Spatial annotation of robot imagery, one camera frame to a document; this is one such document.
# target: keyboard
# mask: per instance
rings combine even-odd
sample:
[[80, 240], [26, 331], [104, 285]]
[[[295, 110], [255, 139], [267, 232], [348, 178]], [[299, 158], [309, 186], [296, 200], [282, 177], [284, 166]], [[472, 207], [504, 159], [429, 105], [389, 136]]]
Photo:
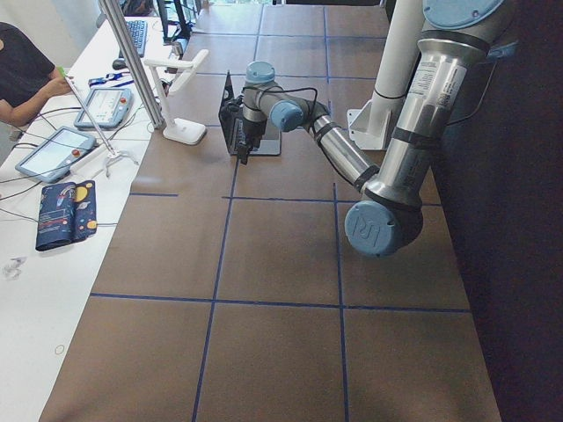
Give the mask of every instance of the keyboard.
[[[147, 31], [149, 24], [146, 20], [128, 20], [127, 29], [131, 35], [131, 40], [135, 46], [139, 57], [144, 56], [144, 49], [147, 45]], [[120, 58], [123, 58], [123, 53], [120, 51]]]

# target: person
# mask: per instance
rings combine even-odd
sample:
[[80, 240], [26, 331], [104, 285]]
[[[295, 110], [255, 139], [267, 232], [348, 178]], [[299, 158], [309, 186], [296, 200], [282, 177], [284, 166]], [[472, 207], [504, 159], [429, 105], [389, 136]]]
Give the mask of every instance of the person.
[[55, 65], [15, 26], [0, 22], [0, 120], [22, 127], [70, 92]]

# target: black shirt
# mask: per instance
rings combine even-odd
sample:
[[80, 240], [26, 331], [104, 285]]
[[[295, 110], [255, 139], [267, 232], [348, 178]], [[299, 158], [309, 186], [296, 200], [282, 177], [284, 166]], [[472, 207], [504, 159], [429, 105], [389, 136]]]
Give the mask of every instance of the black shirt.
[[25, 103], [49, 81], [55, 65], [15, 26], [0, 22], [0, 99]]

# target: computer mouse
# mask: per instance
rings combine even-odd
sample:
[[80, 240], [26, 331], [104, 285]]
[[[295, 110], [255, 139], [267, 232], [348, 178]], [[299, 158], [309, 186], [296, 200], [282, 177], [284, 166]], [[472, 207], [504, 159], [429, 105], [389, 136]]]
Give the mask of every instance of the computer mouse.
[[112, 63], [113, 70], [125, 69], [127, 64], [125, 64], [125, 59], [115, 59]]

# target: blue round object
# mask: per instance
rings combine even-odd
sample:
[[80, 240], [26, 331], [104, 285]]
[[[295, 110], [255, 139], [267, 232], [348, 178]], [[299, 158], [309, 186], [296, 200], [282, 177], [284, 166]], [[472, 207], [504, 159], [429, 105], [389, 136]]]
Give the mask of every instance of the blue round object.
[[403, 245], [395, 215], [373, 200], [354, 204], [346, 215], [344, 229], [350, 244], [370, 257], [391, 255]]
[[295, 101], [278, 101], [270, 111], [270, 120], [282, 132], [289, 132], [303, 123], [303, 110]]
[[504, 0], [424, 0], [424, 17], [438, 29], [475, 25], [496, 11]]
[[274, 66], [268, 62], [252, 62], [246, 66], [246, 82], [250, 84], [266, 84], [274, 79]]

